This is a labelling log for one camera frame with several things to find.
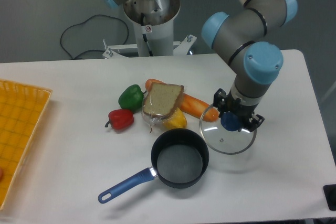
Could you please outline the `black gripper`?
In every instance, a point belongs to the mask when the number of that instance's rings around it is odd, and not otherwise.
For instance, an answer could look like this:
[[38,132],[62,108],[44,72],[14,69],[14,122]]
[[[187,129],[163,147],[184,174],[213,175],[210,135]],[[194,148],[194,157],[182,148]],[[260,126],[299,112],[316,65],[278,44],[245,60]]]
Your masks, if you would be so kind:
[[254,114],[257,105],[242,105],[240,99],[233,99],[230,95],[219,88],[213,96],[213,107],[222,116],[222,126],[228,131],[247,130],[253,132],[264,122],[264,117]]

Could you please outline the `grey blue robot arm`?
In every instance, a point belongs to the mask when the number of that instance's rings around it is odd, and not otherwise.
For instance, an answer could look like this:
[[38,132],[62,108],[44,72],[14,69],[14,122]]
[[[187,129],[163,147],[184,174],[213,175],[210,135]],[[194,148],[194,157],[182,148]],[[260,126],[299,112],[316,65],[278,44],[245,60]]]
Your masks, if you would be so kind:
[[[292,20],[297,0],[239,0],[244,9],[231,17],[213,14],[201,35],[236,74],[229,93],[219,90],[213,105],[221,125],[228,131],[254,131],[264,118],[255,108],[278,77],[283,64],[280,50],[262,38]],[[179,0],[105,0],[112,8],[123,6],[133,22],[140,56],[170,56],[173,53],[173,19],[180,10]]]

